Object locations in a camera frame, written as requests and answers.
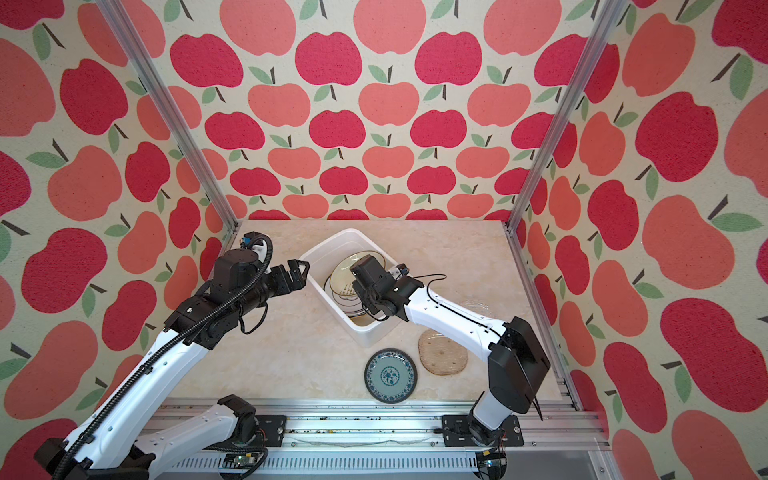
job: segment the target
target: apple-patterned wallpaper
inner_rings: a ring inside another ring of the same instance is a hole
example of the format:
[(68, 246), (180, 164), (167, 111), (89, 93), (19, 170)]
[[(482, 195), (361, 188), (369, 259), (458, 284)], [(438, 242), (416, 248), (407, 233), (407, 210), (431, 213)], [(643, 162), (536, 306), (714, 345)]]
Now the apple-patterned wallpaper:
[[(200, 105), (191, 132), (236, 215), (285, 220), (506, 220), (604, 4), (147, 3), (168, 43), (150, 53), (180, 109)], [(601, 68), (596, 101), (615, 51)], [(139, 116), (168, 136), (148, 99)]]
[[(162, 17), (125, 5), (150, 51), (167, 51)], [(37, 447), (133, 369), (224, 232), (162, 120), (143, 113), (151, 101), (96, 4), (4, 3), (0, 65), (0, 478), (34, 480)], [(200, 121), (192, 94), (173, 92)]]
[(768, 478), (766, 25), (759, 0), (635, 0), (517, 227), (625, 480)]

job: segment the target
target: white plastic bin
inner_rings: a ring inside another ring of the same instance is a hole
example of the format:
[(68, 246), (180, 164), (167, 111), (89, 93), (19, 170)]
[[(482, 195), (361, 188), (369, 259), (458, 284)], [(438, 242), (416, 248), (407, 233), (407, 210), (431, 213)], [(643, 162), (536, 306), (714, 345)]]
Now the white plastic bin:
[(371, 323), (368, 325), (357, 325), (341, 311), (333, 299), (326, 295), (323, 290), (326, 279), (333, 272), (333, 269), (336, 268), (336, 265), (350, 255), (365, 250), (375, 250), (381, 253), (387, 261), (387, 270), (398, 264), (381, 247), (363, 235), (360, 230), (354, 228), (342, 230), (328, 240), (324, 240), (303, 254), (299, 260), (310, 262), (309, 284), (312, 285), (312, 288), (323, 299), (323, 302), (334, 318), (341, 323), (344, 330), (357, 343), (363, 347), (368, 347), (384, 338), (402, 320), (399, 318), (390, 318), (383, 322), (371, 320)]

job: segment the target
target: wooden coaster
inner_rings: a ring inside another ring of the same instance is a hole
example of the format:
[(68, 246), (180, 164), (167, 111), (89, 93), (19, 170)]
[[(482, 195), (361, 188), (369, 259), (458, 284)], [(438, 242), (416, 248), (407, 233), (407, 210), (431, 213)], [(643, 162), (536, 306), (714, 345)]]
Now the wooden coaster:
[(429, 329), (419, 337), (419, 359), (435, 375), (454, 375), (467, 366), (467, 349)]

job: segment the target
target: blue plate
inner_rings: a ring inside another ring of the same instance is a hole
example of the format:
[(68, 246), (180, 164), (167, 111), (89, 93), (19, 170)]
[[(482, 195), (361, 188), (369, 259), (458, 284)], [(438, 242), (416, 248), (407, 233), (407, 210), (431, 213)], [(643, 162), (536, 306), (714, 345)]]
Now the blue plate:
[(384, 349), (373, 354), (363, 373), (373, 398), (384, 403), (407, 399), (416, 387), (416, 367), (407, 353)]

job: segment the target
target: green leaf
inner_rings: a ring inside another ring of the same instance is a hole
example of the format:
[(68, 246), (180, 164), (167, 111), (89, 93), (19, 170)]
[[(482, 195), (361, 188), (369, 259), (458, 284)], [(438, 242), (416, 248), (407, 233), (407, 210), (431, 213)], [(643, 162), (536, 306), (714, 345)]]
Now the green leaf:
[(741, 55), (730, 71), (730, 93), (739, 100), (743, 100), (746, 91), (750, 89), (750, 83), (752, 83), (752, 60), (746, 55)]
[(270, 135), (270, 138), (272, 139), (273, 142), (280, 145), (281, 147), (288, 148), (288, 142), (286, 142), (284, 138), (279, 137), (277, 135)]
[(583, 17), (592, 9), (592, 7), (594, 7), (594, 2), (595, 0), (582, 0), (575, 7), (573, 7), (573, 10), (568, 13), (568, 16), (565, 17), (565, 20), (575, 20), (576, 18)]
[(598, 235), (594, 238), (594, 256), (599, 260), (600, 255), (603, 253), (603, 237)]
[(485, 146), (485, 139), (478, 134), (472, 134), (472, 141), (475, 142), (475, 145), (478, 147)]
[(651, 200), (656, 197), (656, 190), (659, 189), (659, 172), (655, 168), (651, 167), (648, 174), (645, 176), (645, 193), (648, 194), (648, 198)]
[(41, 60), (45, 60), (51, 54), (51, 39), (42, 24), (38, 24), (32, 30), (32, 43)]
[(455, 0), (440, 0), (434, 10), (432, 10), (432, 18), (444, 17), (446, 13), (450, 12), (453, 8), (453, 2)]
[(27, 157), (27, 160), (31, 161), (35, 165), (39, 165), (40, 167), (45, 167), (45, 168), (60, 168), (67, 163), (64, 161), (63, 158), (59, 157), (57, 154), (52, 154), (47, 151), (39, 151), (39, 152), (33, 153), (32, 155)]
[(587, 325), (587, 330), (589, 330), (589, 333), (592, 334), (592, 336), (596, 339), (605, 340), (605, 334), (602, 330), (600, 330), (600, 327), (597, 325), (594, 325), (593, 323), (590, 323)]
[(629, 11), (627, 12), (627, 17), (624, 19), (624, 29), (627, 30), (627, 33), (629, 35), (632, 35), (632, 32), (634, 31), (634, 23), (637, 20), (637, 7), (633, 4), (629, 4)]
[(434, 97), (437, 97), (442, 93), (442, 85), (435, 85), (434, 87), (430, 88), (429, 91), (427, 91), (427, 94), (424, 95), (424, 100), (432, 100)]
[(554, 97), (554, 94), (558, 93), (558, 89), (560, 87), (550, 87), (544, 90), (541, 95), (536, 97), (536, 100), (533, 100), (535, 104), (540, 104), (543, 101), (547, 101), (550, 98)]
[(83, 306), (85, 316), (91, 316), (94, 312), (94, 307), (96, 307), (96, 293), (89, 286), (85, 287), (83, 296), (80, 298), (80, 304)]
[(371, 138), (382, 147), (386, 147), (386, 139), (379, 134), (371, 134)]
[(179, 0), (167, 0), (165, 7), (163, 7), (163, 20), (166, 22), (172, 22), (179, 18), (181, 13), (181, 3)]
[(118, 134), (118, 128), (114, 125), (109, 129), (107, 140), (109, 141), (109, 149), (112, 150), (112, 153), (117, 152), (118, 148), (120, 148), (120, 134)]
[(78, 406), (76, 406), (74, 409), (82, 410), (82, 409), (88, 408), (89, 406), (98, 402), (98, 400), (101, 398), (102, 395), (104, 395), (104, 392), (106, 391), (107, 389), (102, 389), (101, 387), (99, 387), (93, 392), (88, 393), (85, 397), (83, 397), (80, 403), (78, 403)]
[(381, 68), (375, 65), (368, 65), (368, 70), (377, 81), (380, 81), (383, 84), (387, 83), (386, 73)]
[(320, 5), (318, 0), (304, 0), (304, 5), (301, 5), (301, 12), (299, 12), (299, 20), (307, 20), (312, 18), (317, 12), (317, 7)]
[(104, 230), (104, 234), (109, 235), (110, 237), (124, 237), (126, 233), (128, 233), (128, 227), (122, 223), (112, 225), (111, 227)]
[(250, 73), (252, 73), (261, 83), (272, 85), (272, 77), (261, 68), (248, 67), (248, 70), (250, 70)]
[(209, 104), (210, 102), (216, 100), (216, 88), (215, 87), (208, 87), (205, 90), (203, 90), (203, 103)]
[(493, 67), (489, 65), (486, 70), (488, 71), (488, 76), (490, 77), (491, 81), (495, 84), (501, 84), (504, 82), (504, 75), (502, 75), (502, 71), (499, 70), (496, 67)]
[(137, 81), (129, 80), (125, 82), (125, 86), (130, 88), (136, 95), (146, 95), (147, 91)]
[(318, 88), (315, 92), (314, 101), (321, 101), (325, 97), (328, 96), (328, 94), (331, 93), (331, 86), (330, 85), (323, 85), (322, 87)]
[(155, 282), (165, 282), (170, 278), (170, 272), (168, 270), (163, 270), (162, 272), (158, 273), (157, 276), (154, 278)]
[(614, 416), (616, 417), (616, 423), (621, 421), (621, 416), (624, 414), (624, 406), (621, 405), (621, 397), (618, 393), (614, 394)]
[(435, 153), (435, 148), (434, 148), (434, 147), (430, 147), (430, 148), (427, 148), (426, 150), (424, 150), (424, 151), (423, 151), (423, 152), (422, 152), (422, 153), (419, 155), (419, 160), (423, 160), (423, 159), (425, 159), (425, 158), (429, 157), (430, 155), (432, 155), (432, 154), (434, 154), (434, 153)]
[(147, 327), (144, 327), (143, 329), (141, 329), (141, 334), (139, 335), (139, 345), (141, 346), (141, 349), (146, 350), (148, 343), (149, 343), (149, 329)]
[(683, 12), (678, 21), (680, 23), (690, 22), (694, 18), (704, 13), (704, 11), (707, 10), (710, 5), (714, 3), (714, 1), (715, 0), (696, 0), (694, 3), (690, 4), (688, 8), (685, 9), (685, 12)]
[(651, 285), (650, 283), (640, 282), (634, 286), (634, 289), (637, 290), (640, 295), (646, 298), (664, 298), (661, 290), (656, 288), (655, 285)]
[(523, 158), (528, 158), (531, 156), (532, 151), (533, 149), (523, 150), (519, 154), (515, 155), (515, 158), (513, 158), (512, 161), (518, 161), (518, 160), (522, 160)]
[(625, 114), (622, 114), (617, 120), (616, 120), (616, 126), (619, 128), (626, 127), (633, 121), (637, 120), (637, 114), (633, 111), (628, 111)]
[(9, 376), (15, 375), (27, 364), (27, 359), (10, 359), (0, 363), (0, 380), (5, 380)]
[(5, 225), (0, 223), (0, 262), (5, 260), (8, 256), (8, 252), (11, 251), (11, 234), (8, 233), (8, 229)]
[(763, 224), (747, 214), (721, 214), (712, 219), (712, 224), (724, 232), (748, 232)]
[(584, 96), (584, 100), (581, 102), (581, 120), (587, 120), (587, 114), (589, 113), (589, 99)]
[(677, 367), (674, 372), (674, 388), (677, 390), (677, 394), (680, 396), (680, 400), (683, 403), (688, 401), (690, 397), (690, 374), (688, 369), (684, 365)]

